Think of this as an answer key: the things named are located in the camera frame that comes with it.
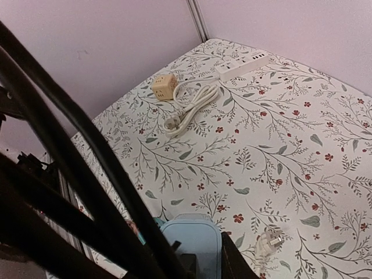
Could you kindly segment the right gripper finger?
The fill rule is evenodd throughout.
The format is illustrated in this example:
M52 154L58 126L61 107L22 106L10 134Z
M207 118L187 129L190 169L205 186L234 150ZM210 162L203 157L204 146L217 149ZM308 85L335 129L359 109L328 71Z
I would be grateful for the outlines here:
M238 248L226 232L221 233L221 278L222 279L257 279Z

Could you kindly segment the light blue charger plug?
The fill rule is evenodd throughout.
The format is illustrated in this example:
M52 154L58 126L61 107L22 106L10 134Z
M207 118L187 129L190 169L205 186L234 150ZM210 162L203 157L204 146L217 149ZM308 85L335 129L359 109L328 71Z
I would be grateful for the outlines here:
M221 232L208 215L180 214L160 230L168 243L180 243L176 255L195 278L221 278Z

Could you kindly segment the teal blue power strip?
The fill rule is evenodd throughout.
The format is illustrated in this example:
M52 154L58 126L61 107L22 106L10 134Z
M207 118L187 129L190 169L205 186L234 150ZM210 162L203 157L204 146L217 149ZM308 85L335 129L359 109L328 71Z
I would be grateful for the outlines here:
M164 225L165 221L162 220L161 218L159 217L153 217L152 218L153 222L156 224L156 227L157 227L157 231L161 231L161 227L162 225ZM151 228L147 228L145 230L145 233L146 234L153 234L155 230L154 229L151 229ZM147 237L144 236L144 234L142 233L142 230L138 230L138 239L140 240L140 242L145 245L146 244L146 241L147 241Z

